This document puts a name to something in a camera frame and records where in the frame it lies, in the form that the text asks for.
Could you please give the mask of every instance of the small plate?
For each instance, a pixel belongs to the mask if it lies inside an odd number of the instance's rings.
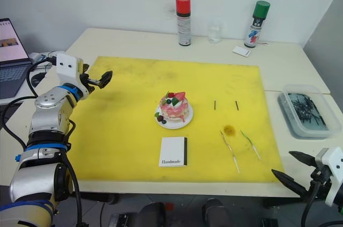
[[[175,122],[172,122],[172,121],[167,121],[165,124],[163,124],[162,122],[157,121],[157,117],[155,117],[155,120],[156,120],[156,122],[159,125],[161,125],[162,127],[166,128],[166,129],[171,129],[171,130],[173,130],[173,129],[180,129],[180,128],[185,127],[186,125],[188,125],[190,123],[190,121],[192,120],[192,118],[193,118],[193,108],[192,108],[192,106],[190,104],[188,104],[188,108],[189,108],[189,113],[188,113],[188,116],[187,116],[187,118],[185,119],[184,122],[180,121],[180,122],[176,122],[175,123]],[[158,106],[156,108],[155,113],[157,113],[157,112],[161,114],[160,106]]]

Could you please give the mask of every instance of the yellow cutting mat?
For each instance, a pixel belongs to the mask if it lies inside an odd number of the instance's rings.
[[[270,182],[276,180],[271,168],[282,171],[257,66],[99,57],[90,76],[108,70],[112,81],[79,101],[71,116],[77,127],[68,155],[79,179]],[[194,109],[193,120],[179,130],[155,121],[168,91],[185,91]],[[240,174],[220,134],[225,125],[236,130],[227,141]],[[186,167],[158,166],[162,137],[188,138]]]

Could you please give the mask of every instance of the white box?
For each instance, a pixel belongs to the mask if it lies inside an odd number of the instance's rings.
[[[184,167],[187,165],[187,138],[162,138],[159,167]]]

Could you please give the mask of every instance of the clear glass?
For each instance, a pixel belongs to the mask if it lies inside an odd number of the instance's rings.
[[[222,36],[222,23],[220,21],[212,21],[207,25],[207,38],[211,43],[218,43]]]

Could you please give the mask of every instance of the laptop keyboard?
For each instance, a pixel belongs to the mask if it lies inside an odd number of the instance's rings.
[[[26,66],[9,68],[9,69],[0,69],[0,82],[15,81],[15,80],[20,79],[25,69],[26,69]]]

